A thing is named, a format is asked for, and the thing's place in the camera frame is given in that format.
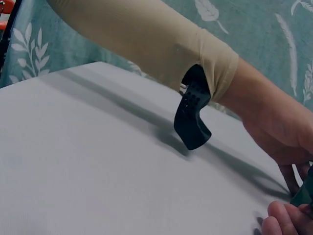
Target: hand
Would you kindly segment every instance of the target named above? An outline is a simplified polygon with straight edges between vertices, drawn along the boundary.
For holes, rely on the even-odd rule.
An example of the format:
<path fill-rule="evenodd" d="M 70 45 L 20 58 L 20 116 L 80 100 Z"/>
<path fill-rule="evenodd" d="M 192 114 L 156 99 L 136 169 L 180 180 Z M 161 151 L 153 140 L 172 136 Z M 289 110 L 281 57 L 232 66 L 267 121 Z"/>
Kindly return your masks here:
<path fill-rule="evenodd" d="M 313 160 L 313 114 L 293 99 L 264 108 L 259 121 L 243 119 L 243 124 L 255 142 L 278 164 L 287 186 L 294 196 L 299 186 L 294 176 L 295 164 L 302 180 L 308 176 Z"/>
<path fill-rule="evenodd" d="M 311 235 L 313 234 L 313 212 L 308 205 L 299 208 L 279 202 L 268 207 L 268 218 L 263 221 L 263 235 Z"/>
<path fill-rule="evenodd" d="M 241 117 L 255 142 L 278 163 L 295 195 L 299 186 L 292 164 L 305 180 L 313 160 L 313 113 L 242 59 L 219 103 Z"/>

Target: compression sleeve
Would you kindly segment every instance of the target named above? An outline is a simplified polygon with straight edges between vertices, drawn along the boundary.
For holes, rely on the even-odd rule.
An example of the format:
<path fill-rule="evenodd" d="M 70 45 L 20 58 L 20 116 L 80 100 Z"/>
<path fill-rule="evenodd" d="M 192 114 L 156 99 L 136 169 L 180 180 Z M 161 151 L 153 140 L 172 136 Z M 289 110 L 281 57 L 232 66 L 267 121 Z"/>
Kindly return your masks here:
<path fill-rule="evenodd" d="M 47 1 L 78 33 L 175 91 L 186 72 L 199 64 L 212 100 L 218 101 L 237 69 L 237 53 L 161 0 Z"/>

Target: leaf pattern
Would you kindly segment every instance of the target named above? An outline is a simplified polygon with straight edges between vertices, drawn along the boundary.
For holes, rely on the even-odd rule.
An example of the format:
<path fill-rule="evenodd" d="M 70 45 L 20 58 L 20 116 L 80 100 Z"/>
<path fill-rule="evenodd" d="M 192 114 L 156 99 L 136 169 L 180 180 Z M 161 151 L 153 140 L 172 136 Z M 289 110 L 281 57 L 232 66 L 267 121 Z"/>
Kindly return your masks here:
<path fill-rule="evenodd" d="M 281 15 L 275 14 L 277 21 L 279 22 L 286 39 L 289 44 L 289 54 L 290 54 L 290 83 L 293 89 L 294 96 L 297 96 L 297 80 L 298 80 L 298 59 L 297 59 L 297 49 L 295 46 L 294 38 L 292 32 L 290 31 L 287 23 L 282 18 Z"/>
<path fill-rule="evenodd" d="M 141 71 L 140 67 L 136 64 L 134 64 L 133 62 L 131 61 L 128 61 L 127 62 L 129 65 L 130 65 L 130 68 L 131 68 L 131 71 L 142 76 L 142 77 L 147 77 L 147 74 L 144 73 L 143 71 Z"/>
<path fill-rule="evenodd" d="M 304 79 L 304 89 L 302 90 L 304 96 L 303 104 L 311 99 L 313 93 L 313 59 L 311 64 L 307 64 L 307 68 Z"/>
<path fill-rule="evenodd" d="M 224 114 L 227 113 L 227 109 L 226 109 L 223 105 L 221 105 L 221 104 L 212 102 L 212 103 L 210 103 L 209 105 L 210 105 L 211 107 L 217 109 L 218 111 L 224 113 Z"/>
<path fill-rule="evenodd" d="M 219 10 L 209 0 L 195 0 L 195 5 L 203 21 L 216 21 L 221 30 L 229 34 L 218 20 L 220 16 Z"/>
<path fill-rule="evenodd" d="M 296 6 L 298 4 L 300 4 L 304 9 L 310 11 L 310 12 L 313 12 L 313 0 L 310 1 L 311 3 L 308 3 L 308 2 L 305 2 L 305 1 L 302 1 L 302 0 L 296 0 L 293 5 L 291 6 L 291 15 L 293 16 L 294 14 L 294 10 L 296 8 Z"/>
<path fill-rule="evenodd" d="M 50 70 L 42 70 L 49 61 L 50 56 L 47 55 L 44 57 L 49 43 L 46 43 L 42 46 L 42 28 L 39 29 L 37 35 L 37 45 L 36 40 L 32 37 L 32 24 L 29 23 L 26 27 L 25 35 L 16 28 L 13 29 L 13 34 L 15 38 L 21 43 L 14 43 L 11 45 L 12 49 L 17 52 L 26 52 L 27 56 L 24 58 L 17 59 L 17 63 L 23 68 L 21 80 L 30 79 L 39 75 L 48 74 Z M 10 75 L 9 76 L 12 83 L 16 83 L 17 77 Z"/>

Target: black plastic piece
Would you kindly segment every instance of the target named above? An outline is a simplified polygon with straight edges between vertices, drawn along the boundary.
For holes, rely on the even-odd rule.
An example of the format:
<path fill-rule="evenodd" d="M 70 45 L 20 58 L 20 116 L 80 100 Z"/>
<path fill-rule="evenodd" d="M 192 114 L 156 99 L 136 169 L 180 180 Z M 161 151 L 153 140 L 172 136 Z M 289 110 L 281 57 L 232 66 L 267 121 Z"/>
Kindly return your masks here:
<path fill-rule="evenodd" d="M 204 145 L 212 136 L 210 130 L 200 119 L 200 110 L 211 99 L 210 90 L 203 68 L 194 65 L 186 73 L 182 84 L 187 86 L 177 109 L 174 129 L 188 150 Z"/>

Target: teal fabric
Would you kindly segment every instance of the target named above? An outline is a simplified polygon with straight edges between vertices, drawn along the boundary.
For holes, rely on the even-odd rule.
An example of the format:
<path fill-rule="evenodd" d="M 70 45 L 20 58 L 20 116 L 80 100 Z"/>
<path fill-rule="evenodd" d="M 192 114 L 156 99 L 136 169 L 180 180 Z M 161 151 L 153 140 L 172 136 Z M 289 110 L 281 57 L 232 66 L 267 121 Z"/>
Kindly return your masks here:
<path fill-rule="evenodd" d="M 313 0 L 164 1 L 313 110 Z M 78 35 L 45 0 L 23 0 L 12 35 L 0 87 L 95 61 L 146 76 L 138 66 Z"/>

